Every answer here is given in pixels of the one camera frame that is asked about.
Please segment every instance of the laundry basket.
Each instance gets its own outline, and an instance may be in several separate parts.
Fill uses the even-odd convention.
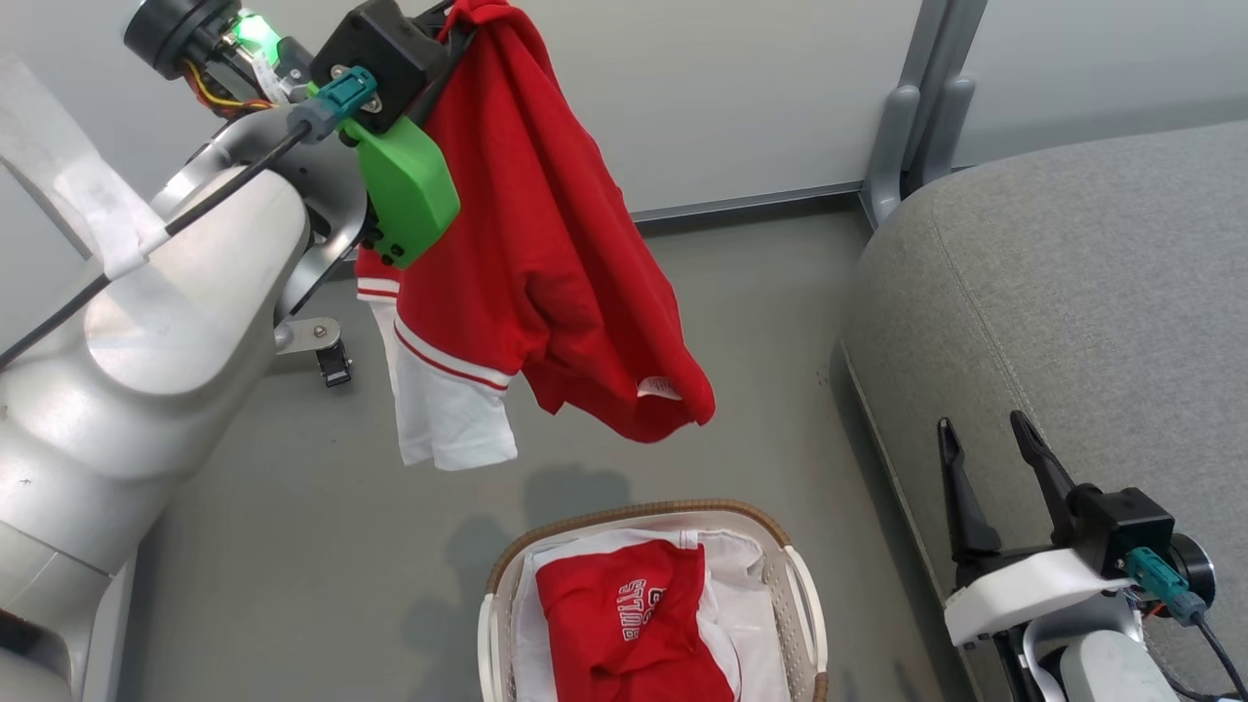
[[[771,592],[776,636],[789,682],[789,690],[776,691],[776,700],[826,702],[827,632],[810,571],[775,520],[750,505],[731,501],[658,502],[612,510],[533,530],[512,543],[489,576],[477,625],[477,662],[484,702],[515,702],[512,606],[525,556],[617,528],[719,530],[758,543],[763,550],[763,581]]]

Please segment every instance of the white sleeve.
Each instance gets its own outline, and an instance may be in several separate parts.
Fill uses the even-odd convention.
[[[515,458],[515,437],[503,397],[512,376],[452,358],[398,319],[393,299],[361,295],[386,345],[398,445],[408,466],[433,458],[462,471]]]

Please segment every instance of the red stripe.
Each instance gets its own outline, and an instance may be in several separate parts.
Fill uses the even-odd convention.
[[[479,378],[477,376],[468,375],[468,373],[466,373],[463,371],[457,371],[454,368],[448,368],[448,367],[443,366],[442,363],[434,361],[433,358],[426,356],[424,353],[421,353],[419,351],[416,350],[416,346],[412,346],[406,339],[403,339],[403,335],[399,334],[399,331],[398,331],[397,327],[394,329],[394,336],[397,336],[398,340],[403,342],[403,346],[407,346],[408,351],[411,351],[412,353],[416,353],[416,356],[418,358],[421,358],[426,363],[429,363],[434,368],[438,368],[442,372],[451,373],[451,375],[453,375],[456,377],[462,377],[464,380],[470,380],[473,382],[479,382],[480,385],[484,385],[485,387],[493,387],[494,390],[499,390],[502,392],[507,392],[507,386],[505,385],[497,385],[497,383],[489,382],[488,380],[483,380],[483,378]]]

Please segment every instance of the black cable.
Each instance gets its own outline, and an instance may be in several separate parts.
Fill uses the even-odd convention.
[[[245,185],[256,179],[262,171],[267,171],[278,159],[286,155],[287,151],[295,149],[295,145],[303,140],[308,132],[312,131],[312,125],[308,122],[300,122],[298,126],[292,129],[277,146],[265,154],[258,161],[251,164],[242,170],[238,175],[230,179],[230,182],[222,185],[218,190],[205,197],[197,205],[190,210],[178,215],[173,221],[168,222],[165,231],[170,236],[176,236],[182,232],[186,227],[191,226],[200,220],[203,215],[207,215],[217,207],[217,205],[225,202],[231,195],[238,192]]]
[[[218,190],[205,197],[201,202],[182,212],[173,221],[168,222],[165,231],[170,237],[185,231],[186,227],[198,221],[203,215],[211,212],[217,205],[225,202],[231,195],[242,190],[245,185],[255,180],[262,171],[268,170],[270,166],[277,162],[278,159],[285,156],[287,151],[293,149],[296,144],[307,136],[310,131],[312,131],[312,125],[308,122],[300,122],[298,126],[292,129],[290,134],[277,142],[277,146],[275,146],[268,154],[265,154],[265,156],[258,161],[248,165],[242,170],[242,172],[230,179],[230,182],[226,182]],[[30,351],[31,346],[42,341],[44,337],[56,330],[56,327],[67,322],[70,317],[76,315],[82,307],[86,307],[87,302],[104,291],[105,287],[109,287],[109,277],[101,275],[87,284],[86,287],[61,306],[60,310],[52,312],[52,315],[36,326],[34,331],[21,337],[16,344],[6,349],[4,353],[0,353],[0,372],[4,372],[4,370],[9,367],[9,363],[17,360],[17,357],[26,351]]]
[[[1228,692],[1226,695],[1206,695],[1203,692],[1197,692],[1191,687],[1183,685],[1174,676],[1169,673],[1166,668],[1161,668],[1162,675],[1166,676],[1166,682],[1169,683],[1171,690],[1179,695],[1179,697],[1187,697],[1188,700],[1194,700],[1196,702],[1222,702],[1223,700],[1241,700],[1234,692]]]
[[[1236,692],[1239,695],[1241,700],[1248,700],[1248,688],[1244,688],[1244,681],[1239,677],[1239,671],[1236,670],[1234,662],[1231,661],[1231,656],[1227,655],[1227,650],[1222,647],[1222,642],[1213,633],[1209,627],[1209,622],[1204,620],[1204,613],[1196,612],[1192,615],[1192,622],[1196,623],[1201,633],[1204,635],[1204,640],[1209,642],[1209,648],[1213,648],[1213,653],[1222,661],[1222,667],[1227,670],[1227,675],[1231,676],[1231,682],[1236,686]]]
[[[52,332],[56,327],[67,322],[70,317],[77,314],[79,310],[86,307],[86,304],[91,301],[92,297],[100,294],[105,287],[109,287],[109,276],[100,275],[100,277],[92,280],[84,287],[72,300],[65,304],[60,310],[52,312],[52,316],[44,320],[42,324],[35,327],[34,331],[21,337],[17,344],[14,344],[0,353],[0,372],[9,367],[9,363],[14,362],[17,356],[21,356],[30,350],[31,346],[39,344],[45,336]]]

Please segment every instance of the teal connector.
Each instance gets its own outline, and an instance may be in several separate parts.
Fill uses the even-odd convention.
[[[1171,616],[1182,626],[1192,626],[1192,616],[1209,606],[1191,591],[1188,582],[1152,548],[1136,548],[1127,555],[1127,577],[1166,603]]]
[[[329,81],[317,92],[317,99],[327,101],[338,122],[352,116],[377,94],[377,79],[367,69],[354,66]]]
[[[317,144],[377,95],[377,79],[367,69],[356,66],[324,87],[308,85],[308,95],[307,100],[295,105],[286,121],[292,130],[307,122],[312,129],[303,142]]]

